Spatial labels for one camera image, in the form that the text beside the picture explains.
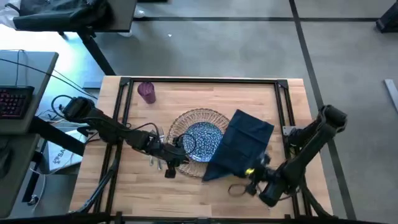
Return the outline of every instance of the white paper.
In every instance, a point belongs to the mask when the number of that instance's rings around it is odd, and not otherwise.
[[[65,134],[68,134],[83,143],[86,142],[86,136],[80,134],[77,130],[68,131]],[[49,142],[50,172],[55,171],[61,167],[65,168],[81,162],[82,157],[77,154],[74,154],[72,156],[72,159],[70,159],[72,154],[72,152],[62,148],[61,146]]]

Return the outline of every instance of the plastic cup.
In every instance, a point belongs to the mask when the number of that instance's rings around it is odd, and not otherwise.
[[[155,103],[155,86],[151,82],[143,82],[138,86],[138,94],[147,104]]]

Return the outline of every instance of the silverware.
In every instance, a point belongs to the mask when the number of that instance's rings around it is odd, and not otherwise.
[[[149,156],[149,165],[150,166],[154,165],[154,158],[152,156]]]
[[[164,132],[163,132],[163,128],[162,127],[159,128],[159,138],[160,138],[160,142],[163,142],[163,140],[164,140]],[[161,159],[157,159],[157,169],[158,170],[162,170],[162,160]]]

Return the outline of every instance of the blue and white plate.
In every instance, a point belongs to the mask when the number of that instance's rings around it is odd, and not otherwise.
[[[223,138],[221,130],[209,122],[195,123],[185,133],[191,134],[197,142],[195,151],[188,156],[198,162],[209,162]],[[195,142],[191,136],[184,135],[183,145],[185,151],[190,152],[195,147]]]

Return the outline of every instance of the plate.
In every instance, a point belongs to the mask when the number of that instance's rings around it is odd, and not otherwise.
[[[186,133],[188,128],[194,124],[201,122],[215,125],[224,134],[226,128],[228,127],[229,119],[225,115],[209,108],[198,108],[187,111],[174,120],[166,137],[166,142],[173,144],[174,138]],[[189,158],[189,163],[181,164],[177,167],[177,170],[180,171],[180,173],[190,177],[202,178],[203,175],[205,175],[208,163],[198,162],[189,156],[187,157]]]
[[[191,125],[183,136],[183,145],[186,152],[196,149],[188,156],[194,161],[208,162],[215,153],[218,144],[223,138],[223,133],[217,126],[209,122],[197,122]]]

